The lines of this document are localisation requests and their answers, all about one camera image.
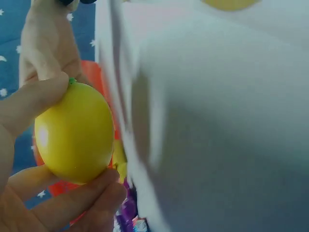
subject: yellow egg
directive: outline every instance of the yellow egg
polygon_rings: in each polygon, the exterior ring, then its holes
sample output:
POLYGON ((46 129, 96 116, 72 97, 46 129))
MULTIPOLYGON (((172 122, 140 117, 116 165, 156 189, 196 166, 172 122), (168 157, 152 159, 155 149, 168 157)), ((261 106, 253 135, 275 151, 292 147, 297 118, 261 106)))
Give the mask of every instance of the yellow egg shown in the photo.
POLYGON ((238 11, 255 4, 258 0, 205 0, 205 2, 222 11, 238 11))
POLYGON ((70 82, 63 99, 35 119, 34 131, 44 163, 63 180, 87 183, 111 161, 112 114, 88 85, 70 82))

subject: hand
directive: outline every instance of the hand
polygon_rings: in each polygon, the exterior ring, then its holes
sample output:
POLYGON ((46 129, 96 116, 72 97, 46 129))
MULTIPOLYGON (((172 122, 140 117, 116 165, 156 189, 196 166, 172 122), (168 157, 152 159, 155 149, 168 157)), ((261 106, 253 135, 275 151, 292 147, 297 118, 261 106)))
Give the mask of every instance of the hand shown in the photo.
POLYGON ((51 198, 27 210, 23 201, 58 179, 45 166, 23 170, 11 177, 14 141, 34 117, 59 101, 66 92, 68 76, 35 81, 0 101, 0 231, 58 231, 82 212, 87 213, 69 232, 111 232, 113 215, 126 197, 117 183, 119 174, 104 171, 96 180, 51 198))
POLYGON ((30 81, 58 77, 61 71, 88 84, 72 27, 67 20, 71 9, 57 0, 32 2, 21 36, 20 87, 30 81))

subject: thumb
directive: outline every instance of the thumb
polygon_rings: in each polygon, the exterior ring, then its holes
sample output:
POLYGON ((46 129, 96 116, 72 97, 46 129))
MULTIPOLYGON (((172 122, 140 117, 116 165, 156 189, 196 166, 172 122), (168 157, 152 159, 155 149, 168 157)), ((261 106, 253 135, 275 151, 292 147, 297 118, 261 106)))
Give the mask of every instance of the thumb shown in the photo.
POLYGON ((57 78, 24 85, 9 98, 0 102, 0 124, 16 138, 36 116, 62 98, 68 82, 68 75, 61 72, 57 78))
POLYGON ((33 80, 48 80, 59 76, 61 67, 48 45, 45 44, 40 51, 31 46, 24 47, 24 54, 19 58, 19 87, 33 80))

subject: finger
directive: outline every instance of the finger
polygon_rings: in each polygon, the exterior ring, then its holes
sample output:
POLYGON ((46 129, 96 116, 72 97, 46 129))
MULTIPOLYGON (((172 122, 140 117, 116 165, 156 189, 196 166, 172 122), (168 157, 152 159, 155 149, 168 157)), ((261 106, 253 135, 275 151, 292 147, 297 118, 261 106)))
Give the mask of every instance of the finger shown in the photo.
POLYGON ((126 188, 119 184, 109 185, 80 221, 70 232, 111 231, 110 221, 126 198, 126 188))
POLYGON ((58 180, 45 165, 42 165, 16 173, 9 178, 8 185, 22 201, 26 201, 58 180))
POLYGON ((12 172, 14 161, 14 141, 11 134, 0 124, 0 196, 12 172))
POLYGON ((126 188, 119 183, 113 183, 103 192, 98 198, 95 204, 89 210, 92 212, 104 212, 107 211, 111 214, 115 214, 119 206, 124 202, 126 198, 126 188))
POLYGON ((59 230, 88 210, 107 186, 118 178, 117 171, 107 169, 89 184, 49 199, 33 208, 32 212, 48 231, 59 230))
POLYGON ((81 68, 81 71, 78 75, 76 75, 75 79, 80 82, 80 83, 84 83, 86 85, 89 85, 89 86, 92 86, 90 81, 88 80, 88 78, 85 76, 85 74, 83 73, 82 71, 82 68, 81 68))
POLYGON ((78 221, 67 232, 112 232, 114 228, 114 216, 108 212, 92 215, 89 223, 78 221))
POLYGON ((37 73, 33 65, 20 54, 19 56, 19 88, 30 81, 37 81, 37 73))
MULTIPOLYGON (((28 62, 34 66, 37 77, 40 81, 58 77, 61 73, 61 66, 49 47, 50 46, 47 42, 40 41, 40 43, 36 43, 35 47, 28 47, 25 51, 27 53, 28 62)), ((29 75, 26 76, 28 74, 26 72, 20 73, 20 78, 25 80, 25 82, 31 78, 29 75)))
POLYGON ((58 78, 28 83, 0 102, 0 124, 13 137, 20 135, 34 117, 56 104, 68 88, 69 78, 62 72, 58 78))

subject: white cloth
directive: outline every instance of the white cloth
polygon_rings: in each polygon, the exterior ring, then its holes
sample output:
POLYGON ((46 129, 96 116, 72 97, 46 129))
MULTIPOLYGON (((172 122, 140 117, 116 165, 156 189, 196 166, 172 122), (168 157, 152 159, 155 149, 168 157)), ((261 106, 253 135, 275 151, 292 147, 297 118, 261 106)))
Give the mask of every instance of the white cloth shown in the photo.
MULTIPOLYGON (((118 112, 110 24, 96 60, 118 112)), ((236 13, 124 3, 135 69, 119 120, 138 207, 153 232, 307 232, 309 2, 236 13)))

